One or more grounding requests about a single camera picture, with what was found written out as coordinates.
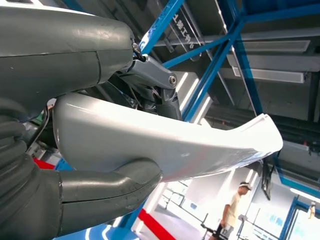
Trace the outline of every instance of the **man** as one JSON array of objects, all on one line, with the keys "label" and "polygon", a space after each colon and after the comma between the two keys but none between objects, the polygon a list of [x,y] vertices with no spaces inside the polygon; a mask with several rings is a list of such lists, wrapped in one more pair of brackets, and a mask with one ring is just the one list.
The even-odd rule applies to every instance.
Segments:
[{"label": "man", "polygon": [[246,195],[249,190],[251,190],[250,184],[242,181],[229,201],[224,206],[223,214],[217,231],[209,238],[209,240],[219,240],[219,236],[223,233],[224,236],[229,236],[235,227],[238,214],[238,207],[242,196]]}]

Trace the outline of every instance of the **glass wall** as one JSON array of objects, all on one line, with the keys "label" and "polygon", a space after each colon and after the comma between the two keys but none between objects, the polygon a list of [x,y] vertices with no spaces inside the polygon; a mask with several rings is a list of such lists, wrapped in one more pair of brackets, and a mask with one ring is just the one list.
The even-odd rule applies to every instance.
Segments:
[{"label": "glass wall", "polygon": [[297,209],[287,240],[318,240],[320,216],[309,219],[305,210]]}]

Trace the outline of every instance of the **floor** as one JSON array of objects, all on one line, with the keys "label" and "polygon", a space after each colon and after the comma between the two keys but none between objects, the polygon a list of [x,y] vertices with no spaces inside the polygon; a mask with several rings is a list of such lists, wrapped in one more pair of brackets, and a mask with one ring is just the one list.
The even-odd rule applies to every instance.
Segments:
[{"label": "floor", "polygon": [[[151,215],[177,240],[202,240],[204,236],[202,232],[161,205],[158,205]],[[140,233],[137,235],[140,240],[158,239],[146,227],[143,227]]]}]

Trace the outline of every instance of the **blue steel beam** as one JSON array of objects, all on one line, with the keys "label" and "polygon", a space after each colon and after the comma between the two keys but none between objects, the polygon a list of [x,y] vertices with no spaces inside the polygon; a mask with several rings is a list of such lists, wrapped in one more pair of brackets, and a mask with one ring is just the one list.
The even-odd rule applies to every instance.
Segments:
[{"label": "blue steel beam", "polygon": [[183,61],[188,60],[189,58],[194,57],[195,55],[205,52],[208,49],[211,49],[213,47],[222,44],[223,42],[227,41],[228,39],[229,39],[229,36],[225,35],[225,36],[220,37],[217,40],[214,40],[214,41],[212,41],[211,43],[208,43],[208,44],[205,44],[205,45],[203,45],[203,46],[201,46],[201,47],[193,49],[192,51],[189,51],[189,52],[186,52],[186,53],[171,59],[169,61],[166,61],[163,64],[163,66],[165,67],[165,68],[171,68],[171,67],[175,66],[177,64],[180,64],[180,63],[182,63]]},{"label": "blue steel beam", "polygon": [[278,153],[274,153],[272,158],[276,170],[278,171],[278,178],[280,178],[280,182],[282,184],[320,199],[320,191],[317,189],[311,188],[285,177],[282,172],[282,167],[280,166]]},{"label": "blue steel beam", "polygon": [[[231,28],[232,23],[244,18],[242,15],[243,13],[239,12],[237,3],[235,0],[217,0],[217,2],[218,3],[220,10],[221,11],[221,15],[228,30]],[[233,44],[233,49],[235,58],[241,69],[240,73],[253,107],[253,110],[257,116],[262,114],[263,107],[240,34]]]},{"label": "blue steel beam", "polygon": [[185,110],[182,113],[182,118],[185,122],[190,122],[192,119],[202,101],[205,98],[205,94],[208,91],[209,87],[214,80],[218,70],[226,59],[226,55],[230,51],[230,48],[240,34],[243,26],[243,21],[232,25],[227,34],[227,37],[229,39],[221,44],[218,48],[213,60],[201,78],[200,82],[190,97]]},{"label": "blue steel beam", "polygon": [[278,11],[251,14],[246,16],[245,19],[246,22],[248,23],[254,23],[288,18],[297,18],[315,14],[320,14],[320,4],[311,4],[306,6],[282,9]]},{"label": "blue steel beam", "polygon": [[284,240],[285,237],[286,236],[289,228],[289,225],[291,222],[291,219],[294,216],[294,211],[296,210],[297,201],[298,199],[296,196],[293,199],[289,211],[288,212],[287,218],[285,219],[285,224],[283,225],[282,230],[281,231],[280,236],[278,237],[278,240]]},{"label": "blue steel beam", "polygon": [[169,25],[184,0],[169,0],[162,12],[140,42],[143,54],[149,54],[160,36]]}]

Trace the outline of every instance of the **gray robot arm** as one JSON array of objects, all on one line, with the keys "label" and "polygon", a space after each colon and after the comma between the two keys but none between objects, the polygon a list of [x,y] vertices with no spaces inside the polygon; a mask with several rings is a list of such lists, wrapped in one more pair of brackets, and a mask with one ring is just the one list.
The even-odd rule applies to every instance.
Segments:
[{"label": "gray robot arm", "polygon": [[[152,159],[109,173],[41,170],[25,153],[21,122],[38,116],[49,99],[103,83],[117,71],[147,101],[155,95],[159,114],[180,119],[174,74],[147,56],[133,59],[132,33],[118,21],[0,11],[0,239],[52,239],[105,223],[134,210],[161,180]],[[166,78],[154,82],[143,75],[146,65]]]}]

